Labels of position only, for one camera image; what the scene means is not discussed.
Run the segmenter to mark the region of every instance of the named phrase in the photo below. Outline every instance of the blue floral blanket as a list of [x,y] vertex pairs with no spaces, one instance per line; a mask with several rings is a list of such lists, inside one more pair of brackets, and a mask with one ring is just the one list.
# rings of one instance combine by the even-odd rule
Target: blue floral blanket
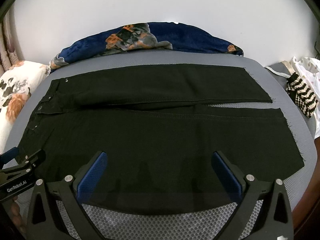
[[79,60],[133,49],[172,49],[243,56],[242,49],[236,45],[213,37],[197,27],[182,23],[151,22],[125,25],[76,41],[54,57],[50,67],[53,71]]

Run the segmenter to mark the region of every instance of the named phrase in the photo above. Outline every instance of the honeycomb mesh texture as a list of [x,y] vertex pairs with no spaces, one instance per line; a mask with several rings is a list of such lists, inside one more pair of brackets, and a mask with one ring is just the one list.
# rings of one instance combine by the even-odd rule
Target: honeycomb mesh texture
[[[62,201],[57,201],[61,217],[69,234],[81,239],[73,227]],[[262,200],[257,201],[253,213],[239,239],[248,236],[257,219]],[[237,204],[178,215],[143,216],[119,213],[90,205],[82,205],[97,229],[114,240],[202,240],[213,239],[221,230]]]

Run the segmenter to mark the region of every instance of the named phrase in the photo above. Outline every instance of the curtain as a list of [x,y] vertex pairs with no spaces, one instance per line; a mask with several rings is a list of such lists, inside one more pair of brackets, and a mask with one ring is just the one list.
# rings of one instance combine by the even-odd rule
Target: curtain
[[10,31],[9,12],[0,23],[0,76],[19,61]]

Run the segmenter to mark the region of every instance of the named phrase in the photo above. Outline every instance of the black pants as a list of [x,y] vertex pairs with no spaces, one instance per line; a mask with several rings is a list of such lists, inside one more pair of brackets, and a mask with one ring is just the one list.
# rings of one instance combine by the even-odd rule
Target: black pants
[[154,65],[52,81],[19,144],[42,148],[36,174],[57,181],[102,150],[108,167],[88,204],[172,214],[230,203],[211,168],[222,150],[260,180],[285,179],[304,163],[280,109],[204,103],[271,102],[242,68]]

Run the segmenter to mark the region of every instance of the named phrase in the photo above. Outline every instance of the white wall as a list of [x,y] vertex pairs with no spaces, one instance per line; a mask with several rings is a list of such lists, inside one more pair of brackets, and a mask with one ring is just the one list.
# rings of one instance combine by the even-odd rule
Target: white wall
[[81,38],[138,22],[195,25],[262,65],[313,57],[319,30],[304,0],[17,0],[12,16],[18,54],[45,64]]

